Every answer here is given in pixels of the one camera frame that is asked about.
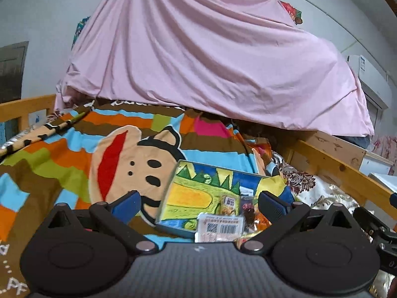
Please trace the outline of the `colourful monkey cartoon blanket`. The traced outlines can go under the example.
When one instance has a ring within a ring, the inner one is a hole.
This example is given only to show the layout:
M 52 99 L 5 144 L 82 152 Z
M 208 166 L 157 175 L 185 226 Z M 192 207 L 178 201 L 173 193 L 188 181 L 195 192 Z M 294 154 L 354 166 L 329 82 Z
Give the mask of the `colourful monkey cartoon blanket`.
M 1 296 L 25 297 L 20 255 L 54 205 L 87 209 L 128 191 L 142 197 L 131 227 L 157 244 L 154 228 L 167 183 L 181 160 L 270 176 L 271 147 L 241 126 L 190 108 L 127 101 L 93 102 L 55 124 L 92 109 L 71 128 L 1 160 Z

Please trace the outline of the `pink draped sheet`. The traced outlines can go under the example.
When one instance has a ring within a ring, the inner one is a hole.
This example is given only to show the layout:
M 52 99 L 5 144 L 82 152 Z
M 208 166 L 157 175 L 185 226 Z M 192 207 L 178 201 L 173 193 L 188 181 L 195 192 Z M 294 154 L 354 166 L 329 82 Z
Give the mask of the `pink draped sheet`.
M 72 48 L 56 105 L 85 96 L 373 134 L 344 57 L 298 28 L 279 0 L 102 0 Z

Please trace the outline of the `silver white barcode snack packet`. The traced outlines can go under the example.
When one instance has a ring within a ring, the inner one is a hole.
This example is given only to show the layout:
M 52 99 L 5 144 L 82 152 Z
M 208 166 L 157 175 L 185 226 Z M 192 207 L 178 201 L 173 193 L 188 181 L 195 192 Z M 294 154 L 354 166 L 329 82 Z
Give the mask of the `silver white barcode snack packet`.
M 200 213 L 197 217 L 196 243 L 230 242 L 242 236 L 245 228 L 243 216 Z

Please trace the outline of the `clear packet red snack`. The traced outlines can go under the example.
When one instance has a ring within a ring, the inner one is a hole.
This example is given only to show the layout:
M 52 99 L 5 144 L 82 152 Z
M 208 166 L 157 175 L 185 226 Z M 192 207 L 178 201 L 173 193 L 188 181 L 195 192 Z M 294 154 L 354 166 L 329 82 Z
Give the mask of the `clear packet red snack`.
M 251 227 L 255 220 L 255 208 L 252 196 L 241 196 L 239 211 L 240 214 L 244 216 L 246 225 Z

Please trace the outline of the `white air conditioner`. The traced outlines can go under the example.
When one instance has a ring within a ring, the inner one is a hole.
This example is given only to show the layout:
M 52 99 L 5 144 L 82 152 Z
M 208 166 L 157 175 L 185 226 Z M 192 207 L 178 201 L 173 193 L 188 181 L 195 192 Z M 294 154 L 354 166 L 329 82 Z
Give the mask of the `white air conditioner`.
M 392 106 L 392 90 L 380 72 L 362 55 L 348 55 L 347 63 L 355 72 L 367 99 L 380 110 Z

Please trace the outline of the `grey wall panel door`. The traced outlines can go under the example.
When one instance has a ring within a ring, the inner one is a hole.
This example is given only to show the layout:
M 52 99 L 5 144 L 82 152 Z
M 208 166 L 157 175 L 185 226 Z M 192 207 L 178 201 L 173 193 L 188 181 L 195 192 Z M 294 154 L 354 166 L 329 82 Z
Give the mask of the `grey wall panel door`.
M 19 100 L 28 41 L 0 48 L 0 102 Z

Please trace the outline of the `brown nut snack packet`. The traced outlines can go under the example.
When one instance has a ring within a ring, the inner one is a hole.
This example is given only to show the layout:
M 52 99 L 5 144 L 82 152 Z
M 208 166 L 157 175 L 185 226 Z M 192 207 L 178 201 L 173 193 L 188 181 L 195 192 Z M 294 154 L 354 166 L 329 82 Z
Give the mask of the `brown nut snack packet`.
M 239 215 L 239 197 L 223 195 L 220 198 L 220 214 L 225 216 Z

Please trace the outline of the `orange wrapped candy packet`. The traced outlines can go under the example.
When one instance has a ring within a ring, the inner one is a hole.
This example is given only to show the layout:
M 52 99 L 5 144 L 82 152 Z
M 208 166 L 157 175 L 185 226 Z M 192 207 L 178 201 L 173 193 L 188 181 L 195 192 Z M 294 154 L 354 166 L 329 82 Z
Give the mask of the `orange wrapped candy packet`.
M 244 231 L 242 236 L 239 238 L 239 241 L 248 241 L 252 237 L 262 233 L 265 229 L 269 228 L 272 223 L 262 214 L 258 213 L 254 217 L 254 221 L 252 223 L 246 222 Z

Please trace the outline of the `colourful illustrated tray box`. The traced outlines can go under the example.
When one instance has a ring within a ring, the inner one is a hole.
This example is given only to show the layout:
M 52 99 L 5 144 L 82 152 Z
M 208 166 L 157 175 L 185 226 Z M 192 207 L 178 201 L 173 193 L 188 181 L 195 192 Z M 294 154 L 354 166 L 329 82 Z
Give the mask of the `colourful illustrated tray box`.
M 179 161 L 170 179 L 155 220 L 158 228 L 179 237 L 193 238 L 200 213 L 220 214 L 223 195 L 253 197 L 255 215 L 258 197 L 268 191 L 291 204 L 294 197 L 281 176 L 261 176 L 226 168 Z

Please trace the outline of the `floral satin pillow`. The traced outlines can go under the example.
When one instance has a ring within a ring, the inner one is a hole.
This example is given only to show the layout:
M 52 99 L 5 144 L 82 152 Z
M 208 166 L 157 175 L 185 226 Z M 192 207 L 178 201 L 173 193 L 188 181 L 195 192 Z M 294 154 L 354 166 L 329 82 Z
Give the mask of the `floral satin pillow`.
M 275 151 L 272 151 L 272 161 L 286 181 L 294 199 L 304 202 L 312 209 L 328 209 L 332 204 L 340 203 L 353 213 L 359 207 L 358 202 L 338 186 L 317 175 L 297 170 Z

